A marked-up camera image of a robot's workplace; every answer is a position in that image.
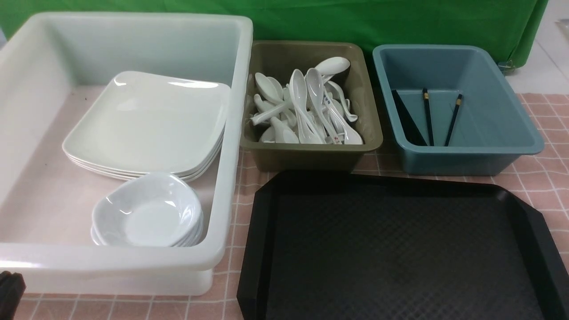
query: plastic bin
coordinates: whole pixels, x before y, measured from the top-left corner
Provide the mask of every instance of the plastic bin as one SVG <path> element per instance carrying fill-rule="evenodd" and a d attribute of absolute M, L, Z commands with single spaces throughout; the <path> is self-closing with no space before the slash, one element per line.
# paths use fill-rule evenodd
<path fill-rule="evenodd" d="M 258 93 L 254 74 L 260 72 L 275 77 L 281 84 L 288 83 L 294 69 L 304 74 L 322 60 L 342 56 L 351 67 L 336 75 L 333 81 L 344 90 L 352 102 L 352 112 L 359 116 L 355 129 L 364 140 L 363 145 L 301 145 L 258 142 L 263 130 L 256 128 L 250 117 L 257 111 L 253 96 Z M 243 116 L 244 130 L 241 146 L 250 150 L 261 171 L 287 169 L 346 170 L 351 171 L 366 152 L 379 148 L 383 142 L 381 124 L 372 93 L 368 70 L 361 49 L 351 43 L 258 41 L 251 49 L 247 102 Z"/>
<path fill-rule="evenodd" d="M 0 149 L 9 150 L 0 165 L 0 269 L 23 274 L 28 292 L 209 290 L 230 225 L 252 41 L 250 19 L 224 15 L 44 13 L 26 22 L 0 50 Z M 93 206 L 122 182 L 78 168 L 61 143 L 128 70 L 231 86 L 218 161 L 190 183 L 204 211 L 196 246 L 90 240 Z"/>
<path fill-rule="evenodd" d="M 488 53 L 470 46 L 384 45 L 373 59 L 403 170 L 415 175 L 496 175 L 520 155 L 543 150 L 543 139 Z M 435 146 L 405 138 L 396 89 L 428 142 L 422 89 L 430 97 Z M 462 105 L 444 146 L 458 94 Z"/>

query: textured tray surface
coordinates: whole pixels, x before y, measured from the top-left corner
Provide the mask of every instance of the textured tray surface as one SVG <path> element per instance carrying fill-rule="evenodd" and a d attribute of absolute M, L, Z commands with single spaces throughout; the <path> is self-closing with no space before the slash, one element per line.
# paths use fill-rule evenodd
<path fill-rule="evenodd" d="M 344 191 L 278 198 L 267 319 L 543 319 L 501 201 Z"/>

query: blue plastic bin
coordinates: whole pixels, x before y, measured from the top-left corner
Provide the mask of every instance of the blue plastic bin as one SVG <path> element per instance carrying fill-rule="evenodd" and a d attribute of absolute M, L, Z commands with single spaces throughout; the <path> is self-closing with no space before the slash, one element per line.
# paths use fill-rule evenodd
<path fill-rule="evenodd" d="M 543 139 L 490 55 L 477 47 L 384 45 L 373 60 L 403 170 L 413 175 L 496 175 Z M 430 97 L 434 146 L 411 144 L 391 94 L 396 89 L 428 143 L 422 89 Z M 463 94 L 449 146 L 444 146 L 458 94 Z"/>

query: white plastic bin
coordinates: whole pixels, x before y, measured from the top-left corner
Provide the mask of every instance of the white plastic bin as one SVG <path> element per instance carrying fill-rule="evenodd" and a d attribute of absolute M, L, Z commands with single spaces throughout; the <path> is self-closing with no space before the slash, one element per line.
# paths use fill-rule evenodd
<path fill-rule="evenodd" d="M 253 25 L 223 15 L 42 13 L 0 50 L 0 270 L 27 292 L 206 292 L 230 224 Z M 93 204 L 121 182 L 66 160 L 60 144 L 118 73 L 231 86 L 218 165 L 192 182 L 207 230 L 190 248 L 97 247 Z"/>

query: grid pattern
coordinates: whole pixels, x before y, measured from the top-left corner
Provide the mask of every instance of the grid pattern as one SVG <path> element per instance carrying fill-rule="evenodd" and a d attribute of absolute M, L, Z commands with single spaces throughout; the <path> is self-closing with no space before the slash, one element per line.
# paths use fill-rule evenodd
<path fill-rule="evenodd" d="M 518 95 L 546 141 L 544 151 L 523 156 L 496 177 L 416 177 L 498 184 L 543 213 L 565 266 L 569 268 L 569 96 Z M 363 156 L 354 173 L 409 177 L 401 172 L 395 141 L 386 132 L 375 153 Z M 261 173 L 241 151 L 232 223 L 225 256 L 215 267 L 213 286 L 199 297 L 25 294 L 16 320 L 237 320 L 236 293 L 254 193 L 274 173 Z"/>

